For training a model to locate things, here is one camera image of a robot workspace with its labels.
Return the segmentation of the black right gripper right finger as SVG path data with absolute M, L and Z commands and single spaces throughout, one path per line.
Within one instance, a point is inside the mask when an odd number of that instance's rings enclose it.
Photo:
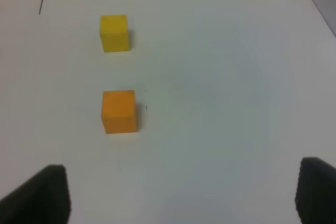
M 335 167 L 317 157 L 300 163 L 295 204 L 301 223 L 335 223 Z

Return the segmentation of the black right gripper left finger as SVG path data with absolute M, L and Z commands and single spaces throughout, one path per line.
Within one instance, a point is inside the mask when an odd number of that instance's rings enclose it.
M 1 223 L 68 223 L 70 213 L 63 165 L 46 166 L 1 199 Z

